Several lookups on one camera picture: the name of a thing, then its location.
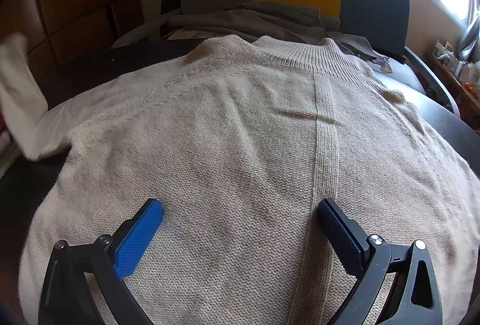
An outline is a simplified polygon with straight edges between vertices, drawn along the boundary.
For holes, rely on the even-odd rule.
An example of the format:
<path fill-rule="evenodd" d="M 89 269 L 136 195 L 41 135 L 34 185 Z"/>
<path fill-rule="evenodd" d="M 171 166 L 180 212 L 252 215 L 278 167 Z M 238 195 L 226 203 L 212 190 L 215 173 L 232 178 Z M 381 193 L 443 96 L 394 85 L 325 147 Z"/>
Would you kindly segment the beige knit sweater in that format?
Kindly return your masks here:
<path fill-rule="evenodd" d="M 326 197 L 392 243 L 425 241 L 443 322 L 465 317 L 479 178 L 333 40 L 208 39 L 55 109 L 26 47 L 1 42 L 1 114 L 27 159 L 68 153 L 21 256 L 29 323 L 55 241 L 113 232 L 149 198 L 164 220 L 126 283 L 156 324 L 326 323 L 352 285 L 314 218 Z"/>

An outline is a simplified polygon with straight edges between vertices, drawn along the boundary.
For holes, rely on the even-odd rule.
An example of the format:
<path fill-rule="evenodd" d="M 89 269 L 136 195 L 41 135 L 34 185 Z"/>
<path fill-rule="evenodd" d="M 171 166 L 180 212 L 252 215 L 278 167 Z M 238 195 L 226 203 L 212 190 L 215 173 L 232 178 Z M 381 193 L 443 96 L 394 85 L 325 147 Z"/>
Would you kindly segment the wooden desk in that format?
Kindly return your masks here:
<path fill-rule="evenodd" d="M 442 81 L 445 88 L 450 92 L 460 111 L 460 118 L 474 130 L 479 129 L 480 105 L 477 98 L 468 87 L 461 84 L 445 65 L 427 55 L 427 65 Z"/>

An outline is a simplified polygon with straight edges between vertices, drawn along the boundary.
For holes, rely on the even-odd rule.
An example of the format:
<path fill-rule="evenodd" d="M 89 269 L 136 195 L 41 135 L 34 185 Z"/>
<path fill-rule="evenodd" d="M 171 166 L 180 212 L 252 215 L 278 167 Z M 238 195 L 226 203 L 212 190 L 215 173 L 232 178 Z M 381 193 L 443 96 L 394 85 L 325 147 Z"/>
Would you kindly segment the grey hoodie on chair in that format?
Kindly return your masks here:
<path fill-rule="evenodd" d="M 177 14 L 168 19 L 175 27 L 222 35 L 238 35 L 255 42 L 262 36 L 295 43 L 318 45 L 332 39 L 344 53 L 381 63 L 387 57 L 375 51 L 368 39 L 339 31 L 340 19 L 320 13 L 318 8 L 274 2 L 235 4 L 208 14 Z"/>

